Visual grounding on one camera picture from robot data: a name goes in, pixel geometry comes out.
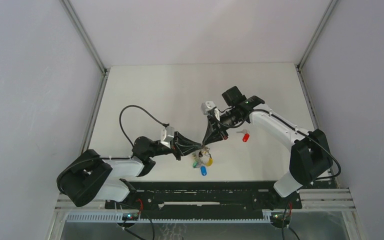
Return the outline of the red tagged key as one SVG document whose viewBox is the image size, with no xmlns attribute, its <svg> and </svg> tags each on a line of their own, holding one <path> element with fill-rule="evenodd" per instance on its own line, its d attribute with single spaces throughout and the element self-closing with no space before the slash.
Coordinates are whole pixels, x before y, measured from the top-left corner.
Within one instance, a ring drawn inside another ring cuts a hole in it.
<svg viewBox="0 0 384 240">
<path fill-rule="evenodd" d="M 237 133 L 243 135 L 242 141 L 244 143 L 246 143 L 249 140 L 249 138 L 250 138 L 250 132 L 247 129 L 243 129 L 243 130 L 237 131 Z"/>
</svg>

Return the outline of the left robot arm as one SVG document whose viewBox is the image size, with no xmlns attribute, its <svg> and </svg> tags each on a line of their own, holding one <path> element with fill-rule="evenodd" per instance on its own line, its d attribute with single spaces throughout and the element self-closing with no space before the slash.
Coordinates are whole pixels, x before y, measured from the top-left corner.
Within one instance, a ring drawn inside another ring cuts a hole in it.
<svg viewBox="0 0 384 240">
<path fill-rule="evenodd" d="M 76 207 L 95 200 L 110 200 L 129 209 L 135 205 L 137 196 L 127 178 L 147 175 L 156 165 L 153 160 L 156 156 L 172 154 L 179 161 L 202 148 L 201 143 L 175 131 L 160 140 L 138 137 L 129 157 L 103 157 L 88 149 L 58 175 L 57 188 Z"/>
</svg>

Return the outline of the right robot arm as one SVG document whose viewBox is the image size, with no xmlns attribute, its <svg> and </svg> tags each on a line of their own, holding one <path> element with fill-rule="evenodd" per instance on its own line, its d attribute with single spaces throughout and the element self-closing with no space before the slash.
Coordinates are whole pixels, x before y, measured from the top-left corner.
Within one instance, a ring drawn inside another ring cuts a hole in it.
<svg viewBox="0 0 384 240">
<path fill-rule="evenodd" d="M 342 168 L 331 154 L 326 134 L 320 130 L 299 127 L 273 111 L 263 99 L 253 95 L 246 97 L 237 86 L 226 90 L 222 97 L 228 108 L 218 109 L 212 101 L 201 104 L 207 117 L 207 130 L 202 145 L 227 140 L 229 129 L 248 123 L 259 127 L 278 140 L 289 151 L 288 171 L 269 188 L 263 204 L 270 210 L 288 206 L 293 193 L 317 180 L 333 165 L 337 166 L 337 177 Z"/>
</svg>

